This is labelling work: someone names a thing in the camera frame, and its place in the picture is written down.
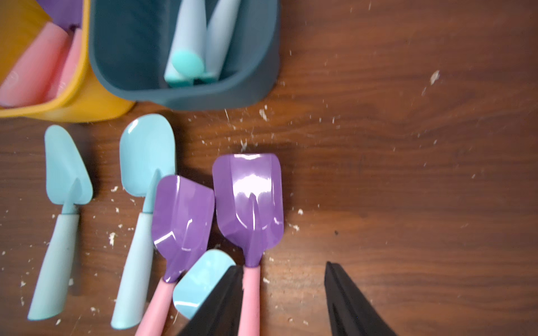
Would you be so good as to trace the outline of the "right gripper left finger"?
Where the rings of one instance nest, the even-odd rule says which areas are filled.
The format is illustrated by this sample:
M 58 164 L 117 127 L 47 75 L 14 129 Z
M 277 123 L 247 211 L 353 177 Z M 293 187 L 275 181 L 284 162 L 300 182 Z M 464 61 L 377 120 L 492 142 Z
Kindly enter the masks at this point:
M 238 334 L 242 310 L 242 266 L 231 266 L 178 336 Z

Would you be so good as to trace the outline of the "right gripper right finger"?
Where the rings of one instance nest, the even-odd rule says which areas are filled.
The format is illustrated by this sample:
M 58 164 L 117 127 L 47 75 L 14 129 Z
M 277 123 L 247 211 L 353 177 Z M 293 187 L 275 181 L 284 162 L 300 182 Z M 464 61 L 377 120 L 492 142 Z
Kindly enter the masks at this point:
M 326 264 L 324 286 L 333 335 L 396 335 L 338 263 Z

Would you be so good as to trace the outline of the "yellow plastic storage box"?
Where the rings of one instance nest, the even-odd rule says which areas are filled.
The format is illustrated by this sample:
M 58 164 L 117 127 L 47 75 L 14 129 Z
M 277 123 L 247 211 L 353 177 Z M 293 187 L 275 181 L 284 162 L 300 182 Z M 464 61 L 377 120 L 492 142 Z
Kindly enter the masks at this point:
M 36 1 L 1 2 L 1 84 L 48 22 L 53 21 Z M 87 123 L 114 119 L 132 108 L 133 102 L 111 94 L 92 70 L 88 46 L 90 23 L 91 2 L 84 1 L 81 54 L 73 78 L 63 93 L 48 102 L 44 95 L 40 103 L 31 106 L 1 106 L 2 118 Z

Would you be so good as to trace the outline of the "dark teal storage box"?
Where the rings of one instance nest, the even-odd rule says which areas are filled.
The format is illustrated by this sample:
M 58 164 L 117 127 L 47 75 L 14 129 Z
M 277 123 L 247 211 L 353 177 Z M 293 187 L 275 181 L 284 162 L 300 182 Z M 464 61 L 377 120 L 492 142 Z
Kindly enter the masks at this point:
M 242 1 L 221 78 L 171 88 L 164 79 L 179 1 L 92 1 L 89 58 L 113 95 L 173 110 L 238 109 L 260 102 L 280 70 L 279 1 Z

